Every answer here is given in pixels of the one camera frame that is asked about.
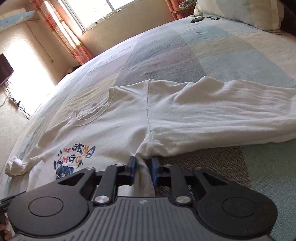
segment sunlight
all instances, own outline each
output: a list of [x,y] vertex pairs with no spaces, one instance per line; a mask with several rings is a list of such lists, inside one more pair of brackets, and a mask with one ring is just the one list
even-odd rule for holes
[[55,23],[57,24],[58,30],[62,32],[63,36],[68,40],[69,44],[73,49],[76,49],[76,47],[80,44],[80,41],[78,38],[72,33],[69,35],[69,33],[66,31],[65,27],[61,24],[59,18],[55,14],[52,6],[49,4],[48,1],[44,1],[45,6],[47,7],[47,10],[52,15],[52,18],[54,19]]
[[50,73],[42,65],[40,55],[23,39],[11,42],[5,56],[14,69],[9,78],[11,94],[32,115],[54,88]]
[[113,6],[114,9],[118,9],[121,8],[122,6],[133,2],[134,0],[109,0],[109,2],[111,3],[111,5]]
[[112,12],[105,0],[84,0],[83,4],[80,0],[68,0],[68,3],[86,28]]

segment window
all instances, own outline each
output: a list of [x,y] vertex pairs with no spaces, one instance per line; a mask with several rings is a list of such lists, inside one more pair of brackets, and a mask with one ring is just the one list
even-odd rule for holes
[[99,19],[136,1],[139,0],[61,0],[83,32]]

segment orange curtain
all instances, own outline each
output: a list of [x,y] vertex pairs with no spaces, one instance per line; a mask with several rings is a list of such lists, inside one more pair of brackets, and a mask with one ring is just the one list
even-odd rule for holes
[[192,13],[188,12],[188,13],[182,13],[182,14],[176,14],[173,13],[173,11],[179,10],[179,4],[184,2],[184,0],[165,0],[168,8],[170,10],[170,12],[172,13],[172,16],[175,20],[177,19],[181,19],[181,18],[185,18],[188,17],[189,15],[191,15]]
[[75,34],[62,20],[54,6],[48,0],[29,0],[50,31],[60,43],[68,50],[79,64],[85,64],[93,57],[81,44]]

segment blue printed logo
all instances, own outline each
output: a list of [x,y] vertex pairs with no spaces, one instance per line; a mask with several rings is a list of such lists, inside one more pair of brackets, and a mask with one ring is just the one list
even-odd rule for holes
[[74,172],[74,167],[60,166],[56,171],[57,179],[70,175],[73,172]]

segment windowsill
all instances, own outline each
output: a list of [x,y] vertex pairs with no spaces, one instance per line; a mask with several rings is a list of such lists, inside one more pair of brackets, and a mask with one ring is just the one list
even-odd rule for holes
[[86,30],[82,32],[82,34],[85,34],[88,30],[94,28],[95,26],[97,26],[97,25],[100,24],[101,22],[107,20],[108,18],[110,18],[110,17],[113,16],[114,14],[117,14],[117,13],[119,13],[119,12],[121,12],[121,11],[124,11],[125,8],[128,8],[129,6],[132,6],[132,5],[134,5],[134,4],[137,4],[137,3],[140,2],[140,1],[143,1],[143,0],[134,0],[134,1],[132,1],[132,2],[130,2],[130,3],[128,3],[128,4],[126,4],[126,5],[122,6],[122,7],[119,8],[119,9],[115,9],[116,12],[111,12],[111,13],[109,13],[106,17],[104,17],[104,18],[100,18],[98,21],[96,21],[95,23],[93,23],[92,25],[90,25],[89,27],[87,27]]

